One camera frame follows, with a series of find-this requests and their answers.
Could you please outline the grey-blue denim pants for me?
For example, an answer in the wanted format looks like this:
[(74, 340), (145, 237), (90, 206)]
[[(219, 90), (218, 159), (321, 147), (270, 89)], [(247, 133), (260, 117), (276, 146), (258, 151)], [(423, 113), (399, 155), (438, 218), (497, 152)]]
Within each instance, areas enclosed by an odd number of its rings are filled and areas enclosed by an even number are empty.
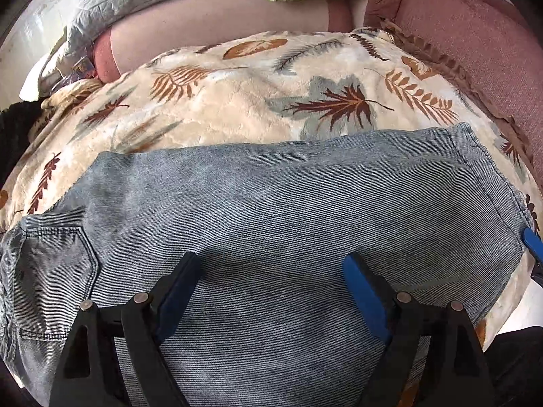
[(382, 353), (341, 273), (357, 252), (424, 303), (491, 309), (542, 197), (468, 125), (101, 153), (1, 242), (1, 356), (47, 404), (79, 304), (203, 261), (163, 354), (193, 406), (351, 406)]

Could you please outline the pink sofa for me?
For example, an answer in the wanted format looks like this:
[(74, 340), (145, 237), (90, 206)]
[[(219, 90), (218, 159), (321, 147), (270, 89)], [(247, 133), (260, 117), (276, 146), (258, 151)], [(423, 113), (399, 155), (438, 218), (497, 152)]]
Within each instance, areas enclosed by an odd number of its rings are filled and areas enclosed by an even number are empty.
[(104, 28), (99, 79), (118, 79), (165, 51), (261, 31), (351, 31), (388, 18), (459, 63), (526, 132), (542, 166), (542, 42), (507, 0), (169, 0)]

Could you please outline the black cloth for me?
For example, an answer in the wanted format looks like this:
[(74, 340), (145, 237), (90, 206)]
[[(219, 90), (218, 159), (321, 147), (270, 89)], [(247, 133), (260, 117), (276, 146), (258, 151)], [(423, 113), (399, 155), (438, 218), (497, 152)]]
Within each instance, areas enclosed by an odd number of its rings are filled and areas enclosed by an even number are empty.
[(41, 115), (42, 98), (37, 101), (22, 101), (1, 111), (0, 116), (0, 184), (18, 163), (30, 145), (29, 132)]

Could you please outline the cream leaf-pattern blanket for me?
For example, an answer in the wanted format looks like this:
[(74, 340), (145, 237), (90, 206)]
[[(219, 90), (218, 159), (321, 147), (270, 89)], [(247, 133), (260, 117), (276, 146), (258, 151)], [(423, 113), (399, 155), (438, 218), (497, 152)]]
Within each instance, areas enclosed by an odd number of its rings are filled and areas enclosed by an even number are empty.
[[(521, 132), (463, 68), (445, 57), (425, 62), (384, 31), (263, 32), (210, 49), (179, 48), (113, 83), (72, 84), (43, 101), (41, 114), (48, 124), (1, 190), (1, 242), (21, 219), (53, 207), (101, 153), (327, 141), (465, 124), (493, 139), (518, 179), (533, 180), (542, 197)], [(541, 210), (526, 228), (538, 227)], [(522, 235), (525, 253), (499, 298), (480, 320), (468, 314), (483, 348), (494, 344), (526, 289), (534, 258)]]

